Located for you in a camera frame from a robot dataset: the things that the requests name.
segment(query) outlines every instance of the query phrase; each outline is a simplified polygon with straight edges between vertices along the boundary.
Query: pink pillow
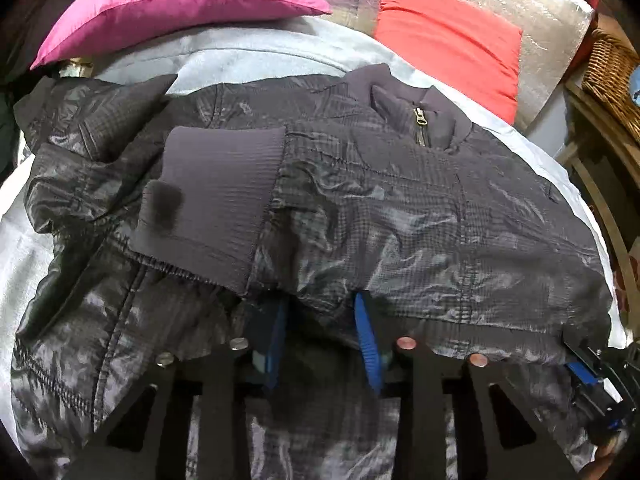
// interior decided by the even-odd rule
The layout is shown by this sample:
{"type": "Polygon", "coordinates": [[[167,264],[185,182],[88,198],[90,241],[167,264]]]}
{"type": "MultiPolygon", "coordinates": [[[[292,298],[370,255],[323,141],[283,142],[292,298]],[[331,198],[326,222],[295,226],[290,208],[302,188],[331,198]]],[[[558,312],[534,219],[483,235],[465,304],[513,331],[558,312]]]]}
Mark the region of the pink pillow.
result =
{"type": "Polygon", "coordinates": [[[204,23],[330,13],[324,0],[76,0],[51,29],[31,69],[113,52],[204,23]]]}

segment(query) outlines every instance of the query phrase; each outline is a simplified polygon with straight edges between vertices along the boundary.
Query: jacket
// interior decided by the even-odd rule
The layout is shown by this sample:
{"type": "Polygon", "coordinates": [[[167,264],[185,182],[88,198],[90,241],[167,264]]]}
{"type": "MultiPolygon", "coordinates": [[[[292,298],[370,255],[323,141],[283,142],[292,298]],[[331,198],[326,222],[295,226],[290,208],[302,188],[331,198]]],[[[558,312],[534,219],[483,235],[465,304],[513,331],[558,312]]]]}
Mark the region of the jacket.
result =
{"type": "MultiPolygon", "coordinates": [[[[570,322],[604,338],[611,298],[589,229],[548,181],[437,90],[383,65],[167,102],[174,78],[45,78],[15,107],[36,153],[28,216],[54,238],[12,362],[22,452],[43,478],[62,476],[159,351],[207,354],[240,335],[252,301],[274,289],[296,298],[298,328],[278,393],[247,403],[253,478],[388,478],[399,403],[367,387],[350,302],[358,288],[384,296],[437,353],[510,362],[508,380],[574,465],[588,461],[559,334],[570,322]],[[162,156],[177,126],[282,132],[250,250],[231,273],[144,254],[159,240],[143,236],[153,234],[154,187],[180,186],[162,156]]],[[[210,215],[228,205],[212,196],[200,195],[210,215]]],[[[450,419],[448,443],[455,478],[450,419]]],[[[188,478],[196,456],[190,438],[188,478]]]]}

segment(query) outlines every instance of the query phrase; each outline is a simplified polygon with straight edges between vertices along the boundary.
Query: jacket sleeve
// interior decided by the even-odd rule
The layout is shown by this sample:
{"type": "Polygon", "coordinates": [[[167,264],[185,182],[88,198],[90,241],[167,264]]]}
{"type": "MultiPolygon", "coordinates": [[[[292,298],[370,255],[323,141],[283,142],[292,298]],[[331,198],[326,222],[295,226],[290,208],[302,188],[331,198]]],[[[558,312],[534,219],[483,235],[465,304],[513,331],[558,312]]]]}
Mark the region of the jacket sleeve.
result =
{"type": "Polygon", "coordinates": [[[36,154],[25,206],[37,232],[55,231],[70,216],[98,219],[132,188],[148,166],[142,158],[154,156],[137,146],[144,139],[133,141],[176,77],[128,86],[45,77],[15,105],[16,121],[36,154]]]}

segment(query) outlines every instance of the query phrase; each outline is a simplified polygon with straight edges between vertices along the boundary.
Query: screw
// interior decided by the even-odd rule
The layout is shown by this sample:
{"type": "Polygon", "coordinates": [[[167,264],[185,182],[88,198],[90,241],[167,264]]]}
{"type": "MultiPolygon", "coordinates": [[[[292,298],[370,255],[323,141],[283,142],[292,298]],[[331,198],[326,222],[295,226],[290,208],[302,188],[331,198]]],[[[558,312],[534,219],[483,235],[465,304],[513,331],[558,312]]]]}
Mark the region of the screw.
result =
{"type": "Polygon", "coordinates": [[[249,342],[244,337],[235,337],[229,341],[229,347],[232,350],[244,350],[249,348],[249,342]]]}
{"type": "Polygon", "coordinates": [[[417,345],[417,343],[415,342],[415,339],[409,336],[399,337],[398,340],[396,341],[396,344],[398,345],[398,348],[401,350],[413,350],[417,345]]]}
{"type": "Polygon", "coordinates": [[[477,366],[478,368],[484,368],[489,364],[489,359],[487,359],[486,355],[483,355],[483,354],[471,354],[469,356],[469,362],[473,366],[477,366]]]}
{"type": "Polygon", "coordinates": [[[167,368],[174,364],[175,357],[171,352],[162,352],[156,357],[156,364],[161,368],[167,368]]]}

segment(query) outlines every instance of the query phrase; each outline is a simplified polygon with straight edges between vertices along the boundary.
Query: ribbed cuff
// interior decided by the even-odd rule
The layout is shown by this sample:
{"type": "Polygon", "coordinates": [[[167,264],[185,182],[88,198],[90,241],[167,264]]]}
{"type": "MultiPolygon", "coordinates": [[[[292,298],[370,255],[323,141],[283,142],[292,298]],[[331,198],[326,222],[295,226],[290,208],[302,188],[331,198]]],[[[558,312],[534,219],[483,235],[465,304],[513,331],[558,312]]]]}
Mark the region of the ribbed cuff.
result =
{"type": "Polygon", "coordinates": [[[284,128],[174,128],[131,248],[244,293],[284,137],[284,128]]]}

